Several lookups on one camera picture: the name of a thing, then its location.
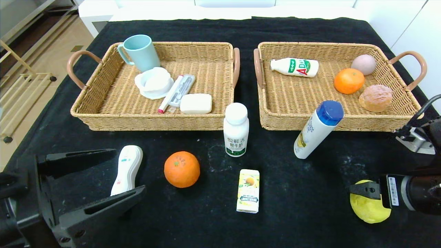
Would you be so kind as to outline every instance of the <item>bread roll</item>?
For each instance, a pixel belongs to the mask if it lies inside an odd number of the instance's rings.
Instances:
[[[360,95],[359,102],[369,111],[385,111],[392,102],[392,90],[384,85],[369,86]]]

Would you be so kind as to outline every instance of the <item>egg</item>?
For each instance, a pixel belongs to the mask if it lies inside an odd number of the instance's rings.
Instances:
[[[377,66],[377,62],[375,62],[374,57],[363,54],[354,59],[351,68],[361,71],[366,76],[375,71],[375,66]]]

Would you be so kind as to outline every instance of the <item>black tablecloth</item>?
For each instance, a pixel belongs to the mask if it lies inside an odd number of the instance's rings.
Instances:
[[[176,20],[108,23],[88,50],[102,57],[107,48],[134,34],[154,41],[227,41],[240,48],[241,70],[235,101],[250,119],[247,153],[231,158],[222,132],[94,132],[69,110],[80,89],[66,78],[8,164],[19,157],[134,144],[144,151],[136,185],[147,194],[132,211],[107,226],[91,247],[439,247],[441,217],[393,210],[389,219],[366,224],[352,211],[348,186],[381,173],[403,173],[428,165],[391,133],[333,132],[306,160],[292,146],[299,132],[264,130],[259,123],[253,49],[262,41],[368,43],[393,54],[364,21],[339,18]],[[82,57],[75,66],[84,82],[96,62]],[[411,78],[395,65],[406,83]],[[414,90],[419,101],[426,99]],[[167,157],[180,150],[196,155],[201,176],[177,189],[163,174]],[[261,174],[258,214],[235,211],[241,169]],[[106,197],[116,176],[116,160],[53,182],[54,210],[62,214]]]

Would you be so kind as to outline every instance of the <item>brown leather handle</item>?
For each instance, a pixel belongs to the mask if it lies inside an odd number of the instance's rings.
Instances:
[[[83,82],[81,82],[81,80],[78,79],[78,77],[75,75],[74,73],[74,63],[75,61],[77,61],[77,59],[83,55],[89,55],[91,58],[93,58],[96,62],[98,63],[103,63],[103,61],[98,58],[95,54],[86,51],[86,50],[79,50],[77,52],[74,52],[74,54],[72,54],[72,56],[69,58],[69,60],[67,61],[67,74],[69,75],[69,77],[72,79],[72,81],[74,81],[78,87],[80,87],[80,89],[84,89],[86,86],[84,85]]]
[[[421,56],[421,54],[414,51],[403,52],[402,54],[399,54],[395,58],[389,60],[389,63],[393,64],[406,55],[412,55],[413,57],[415,57],[415,59],[418,60],[419,65],[421,66],[421,73],[419,74],[418,78],[407,86],[409,90],[413,90],[418,85],[418,83],[421,82],[421,80],[426,76],[427,64],[426,60]]]
[[[254,69],[256,71],[257,84],[261,89],[263,89],[263,75],[262,75],[262,67],[260,65],[260,54],[259,49],[254,49]]]
[[[233,89],[236,87],[237,80],[239,80],[239,71],[240,71],[240,53],[239,48],[234,48],[234,71],[233,71]]]

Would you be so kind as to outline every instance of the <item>white lid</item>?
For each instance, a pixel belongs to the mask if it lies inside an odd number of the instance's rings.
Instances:
[[[225,119],[231,125],[240,125],[248,118],[248,110],[242,103],[234,102],[227,106]]]
[[[276,60],[271,60],[271,62],[269,63],[269,68],[271,69],[271,71],[274,71],[276,67]]]

